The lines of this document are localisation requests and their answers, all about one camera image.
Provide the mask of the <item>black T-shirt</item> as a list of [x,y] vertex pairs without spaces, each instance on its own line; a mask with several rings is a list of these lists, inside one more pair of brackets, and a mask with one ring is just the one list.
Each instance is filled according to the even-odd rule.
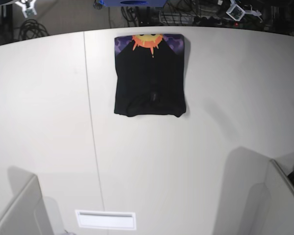
[[115,38],[117,86],[114,113],[186,113],[185,42],[182,34],[136,34]]

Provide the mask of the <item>blue plastic bin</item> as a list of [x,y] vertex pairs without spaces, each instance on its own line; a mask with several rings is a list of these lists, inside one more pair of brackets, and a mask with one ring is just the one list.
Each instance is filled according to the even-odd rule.
[[142,7],[162,7],[167,0],[98,0],[104,6],[142,6]]

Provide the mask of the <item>power strip with red light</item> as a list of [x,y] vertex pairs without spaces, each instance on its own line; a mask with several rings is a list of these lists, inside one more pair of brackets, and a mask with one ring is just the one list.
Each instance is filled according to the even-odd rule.
[[202,27],[229,27],[229,28],[238,28],[240,24],[238,22],[219,19],[214,17],[194,17],[193,25],[202,26]]

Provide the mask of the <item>white paper label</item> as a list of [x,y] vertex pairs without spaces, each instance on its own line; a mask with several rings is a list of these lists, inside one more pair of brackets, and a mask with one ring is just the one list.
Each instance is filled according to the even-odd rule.
[[136,213],[75,210],[78,226],[89,229],[137,230]]

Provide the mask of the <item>left white partition panel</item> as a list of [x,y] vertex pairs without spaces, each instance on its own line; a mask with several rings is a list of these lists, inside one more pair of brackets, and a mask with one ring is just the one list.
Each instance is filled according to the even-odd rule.
[[67,235],[52,226],[38,177],[30,174],[0,213],[0,235]]

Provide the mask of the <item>white partition panel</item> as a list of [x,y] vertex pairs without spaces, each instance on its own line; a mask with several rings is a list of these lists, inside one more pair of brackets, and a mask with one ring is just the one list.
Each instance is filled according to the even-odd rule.
[[0,213],[0,235],[67,235],[52,226],[38,177],[30,174]]
[[294,187],[275,160],[269,162],[250,235],[294,235]]

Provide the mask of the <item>right white partition panel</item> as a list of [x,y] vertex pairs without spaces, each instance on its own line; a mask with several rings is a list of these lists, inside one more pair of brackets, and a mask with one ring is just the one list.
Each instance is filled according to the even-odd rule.
[[269,162],[250,235],[294,235],[294,187],[275,160]]

